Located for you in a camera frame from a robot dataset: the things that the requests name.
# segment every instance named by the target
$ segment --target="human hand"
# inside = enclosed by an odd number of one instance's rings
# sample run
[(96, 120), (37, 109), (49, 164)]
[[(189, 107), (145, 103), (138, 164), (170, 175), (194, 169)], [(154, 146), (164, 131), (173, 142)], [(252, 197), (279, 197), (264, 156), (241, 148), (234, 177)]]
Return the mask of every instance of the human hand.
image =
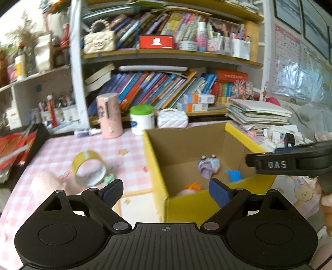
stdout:
[(329, 236), (332, 236), (332, 194), (325, 195), (318, 182), (316, 184), (316, 188), (317, 193), (322, 194), (319, 200), (319, 207), (324, 213), (326, 231)]

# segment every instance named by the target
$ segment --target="bookshelf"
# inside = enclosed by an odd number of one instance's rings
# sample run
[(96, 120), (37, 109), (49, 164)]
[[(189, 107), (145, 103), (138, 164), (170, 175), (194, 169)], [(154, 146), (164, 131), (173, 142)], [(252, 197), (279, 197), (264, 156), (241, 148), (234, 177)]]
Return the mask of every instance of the bookshelf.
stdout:
[[(122, 65), (172, 65), (188, 68), (224, 68), (225, 64), (233, 65), (236, 70), (246, 72), (252, 78), (254, 87), (263, 91), (264, 85), (270, 79), (271, 57), (271, 10), (268, 1), (260, 5), (260, 14), (241, 6), (222, 0), (172, 0), (166, 2), (171, 6), (184, 6), (208, 13), (215, 13), (234, 21), (253, 21), (260, 25), (260, 46), (257, 62), (216, 55), (212, 53), (188, 52), (179, 50), (119, 50), (110, 53), (82, 55), (80, 49), (81, 25), (84, 14), (91, 11), (126, 4), (127, 1), (114, 0), (71, 0), (70, 10), (72, 29), (70, 35), (71, 74), (76, 103), (80, 116), (80, 128), (90, 127), (84, 92), (84, 77), (82, 69), (90, 64), (112, 62), (116, 67)], [(224, 115), (226, 109), (189, 113), (189, 116)]]
[[(218, 109), (218, 110), (209, 110), (209, 111), (199, 111), (199, 112), (187, 112), (189, 117), (191, 116), (218, 116), (218, 115), (225, 115), (228, 112), (226, 108)], [(98, 116), (90, 116), (89, 117), (90, 123), (92, 125), (98, 125)], [(121, 117), (122, 122), (130, 121), (129, 114), (124, 115)]]
[(113, 62), (116, 65), (117, 62), (130, 60), (131, 65), (138, 65), (134, 62), (138, 60), (138, 62), (141, 63), (142, 59), (144, 59), (145, 65), (153, 65), (156, 60), (158, 60), (159, 65), (164, 64), (168, 60), (171, 60), (172, 62), (174, 62), (174, 60), (178, 60), (180, 61), (179, 65), (181, 65), (182, 60), (194, 60), (196, 67), (202, 67), (206, 65), (213, 66), (218, 63), (250, 65), (250, 67), (253, 68), (262, 68), (263, 66), (263, 64), (259, 62), (249, 61), (227, 55), (163, 49), (120, 50), (109, 53), (82, 55), (82, 64)]
[[(88, 6), (101, 6), (103, 4), (109, 4), (116, 2), (117, 5), (126, 3), (126, 1), (114, 1), (114, 0), (86, 0)], [(234, 5), (228, 2), (224, 2), (223, 0), (172, 0), (167, 2), (167, 5), (185, 5), (187, 7), (197, 8), (202, 11), (213, 10), (217, 12), (221, 12), (227, 15), (232, 15), (234, 17), (248, 20), (252, 22), (261, 22), (264, 20), (264, 17), (256, 14), (253, 11), (247, 10), (242, 6)]]

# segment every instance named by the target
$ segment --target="star sticker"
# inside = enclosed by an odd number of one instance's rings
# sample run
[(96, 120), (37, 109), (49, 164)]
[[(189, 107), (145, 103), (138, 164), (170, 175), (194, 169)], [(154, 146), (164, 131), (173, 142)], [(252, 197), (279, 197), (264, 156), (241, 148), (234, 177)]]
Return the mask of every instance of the star sticker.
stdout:
[(124, 156), (127, 153), (129, 153), (129, 151), (127, 149), (121, 149), (121, 150), (119, 150), (118, 155), (123, 155)]

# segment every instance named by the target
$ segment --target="small bottle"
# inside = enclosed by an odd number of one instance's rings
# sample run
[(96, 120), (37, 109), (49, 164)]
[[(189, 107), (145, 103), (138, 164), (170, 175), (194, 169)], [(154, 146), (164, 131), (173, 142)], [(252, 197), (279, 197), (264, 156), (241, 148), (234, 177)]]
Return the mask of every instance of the small bottle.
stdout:
[(90, 137), (92, 135), (101, 134), (102, 130), (99, 128), (82, 128), (74, 131), (77, 138)]
[(24, 78), (27, 77), (27, 71), (25, 65), (26, 65), (26, 57), (24, 53), (24, 45), (21, 43), (19, 45), (18, 56), (15, 58), (17, 80), (23, 80)]
[(205, 22), (198, 22), (197, 27), (197, 48), (199, 52), (207, 51), (207, 28)]

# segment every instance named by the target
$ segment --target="stack of paper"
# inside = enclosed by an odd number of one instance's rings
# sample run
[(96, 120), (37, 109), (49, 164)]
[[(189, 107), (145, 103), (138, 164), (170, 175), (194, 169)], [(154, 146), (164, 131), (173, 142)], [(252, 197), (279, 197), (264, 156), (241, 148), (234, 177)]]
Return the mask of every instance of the stack of paper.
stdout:
[(227, 116), (243, 129), (253, 131), (254, 135), (263, 134), (263, 129), (270, 125), (287, 125), (288, 117), (291, 117), (289, 110), (264, 101), (232, 99), (226, 106)]

